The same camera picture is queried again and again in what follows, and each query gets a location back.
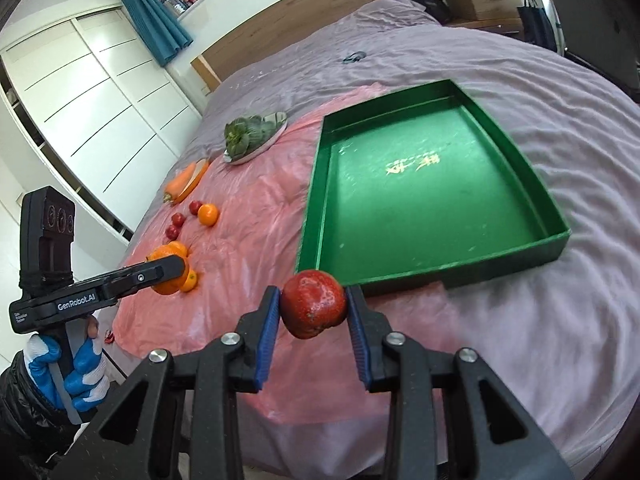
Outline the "blue white gloved left hand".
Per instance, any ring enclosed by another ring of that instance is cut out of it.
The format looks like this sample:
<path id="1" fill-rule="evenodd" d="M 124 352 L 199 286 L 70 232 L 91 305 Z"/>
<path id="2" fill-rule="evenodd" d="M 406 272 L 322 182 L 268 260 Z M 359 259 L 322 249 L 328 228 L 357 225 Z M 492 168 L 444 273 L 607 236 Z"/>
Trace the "blue white gloved left hand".
<path id="1" fill-rule="evenodd" d="M 101 404 L 110 382 L 106 376 L 106 359 L 98 341 L 99 323 L 86 318 L 87 336 L 74 356 L 73 371 L 64 379 L 64 388 L 78 413 L 88 413 Z M 49 336 L 32 335 L 23 350 L 27 376 L 36 390 L 57 410 L 64 410 L 63 400 L 55 387 L 49 365 L 62 356 L 60 345 Z"/>

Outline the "black jacket left forearm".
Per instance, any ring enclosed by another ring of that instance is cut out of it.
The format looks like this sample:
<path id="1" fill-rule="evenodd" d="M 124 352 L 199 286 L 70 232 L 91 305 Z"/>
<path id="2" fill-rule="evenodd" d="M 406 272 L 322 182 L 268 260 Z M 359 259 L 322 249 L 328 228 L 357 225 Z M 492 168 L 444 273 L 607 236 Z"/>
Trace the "black jacket left forearm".
<path id="1" fill-rule="evenodd" d="M 17 352 L 1 374 L 1 478 L 49 479 L 79 429 L 39 391 Z"/>

